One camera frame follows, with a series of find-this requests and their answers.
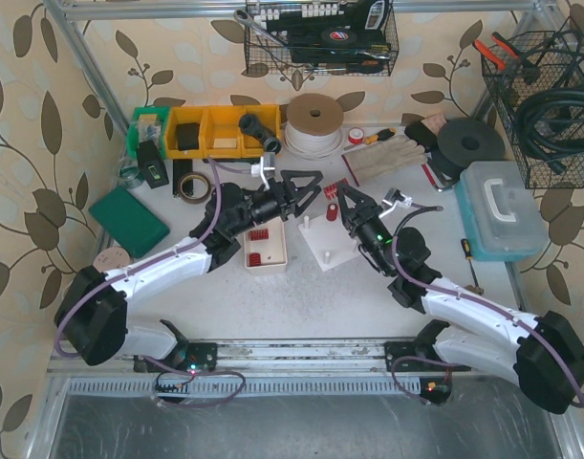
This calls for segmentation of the white spring tray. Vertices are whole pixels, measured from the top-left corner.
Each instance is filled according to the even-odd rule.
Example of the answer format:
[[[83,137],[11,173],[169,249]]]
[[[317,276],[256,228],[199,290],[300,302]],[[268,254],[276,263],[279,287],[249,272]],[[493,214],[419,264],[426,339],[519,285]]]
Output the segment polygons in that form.
[[[266,241],[252,242],[249,240],[251,230],[266,228],[270,232],[270,238]],[[248,266],[248,257],[252,252],[261,254],[262,265],[250,268]],[[283,273],[288,264],[288,254],[286,246],[286,237],[284,223],[280,219],[271,220],[266,224],[250,229],[244,234],[244,257],[245,268],[252,275],[270,275]]]

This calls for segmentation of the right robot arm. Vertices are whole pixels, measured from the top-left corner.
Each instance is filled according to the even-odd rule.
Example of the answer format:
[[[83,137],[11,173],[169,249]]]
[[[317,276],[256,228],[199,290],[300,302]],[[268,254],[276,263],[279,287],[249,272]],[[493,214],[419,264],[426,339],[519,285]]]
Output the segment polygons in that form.
[[[516,385],[553,414],[584,408],[584,345],[562,315],[537,316],[465,289],[426,261],[431,252],[410,221],[440,206],[423,206],[397,189],[383,204],[358,189],[337,185],[344,228],[380,274],[398,304],[431,317],[433,365],[466,366]]]

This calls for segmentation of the red large spring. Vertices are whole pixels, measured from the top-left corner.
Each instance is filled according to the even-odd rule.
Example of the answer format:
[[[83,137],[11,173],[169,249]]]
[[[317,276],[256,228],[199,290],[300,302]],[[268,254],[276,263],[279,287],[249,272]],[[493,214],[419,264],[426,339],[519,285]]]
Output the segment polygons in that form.
[[[337,219],[338,215],[338,205],[331,203],[327,207],[326,211],[326,220],[329,222],[333,222]]]

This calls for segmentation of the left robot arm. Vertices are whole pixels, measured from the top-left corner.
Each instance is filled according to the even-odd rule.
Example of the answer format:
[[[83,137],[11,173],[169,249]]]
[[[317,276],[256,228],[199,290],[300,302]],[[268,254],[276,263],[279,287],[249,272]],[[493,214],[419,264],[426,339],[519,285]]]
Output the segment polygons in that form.
[[[320,171],[283,170],[256,190],[214,182],[205,216],[172,247],[121,269],[80,270],[54,317],[54,350],[90,366],[117,356],[167,361],[186,345],[169,321],[142,322],[134,307],[188,278],[210,273],[239,251],[239,235],[300,216],[319,194]]]

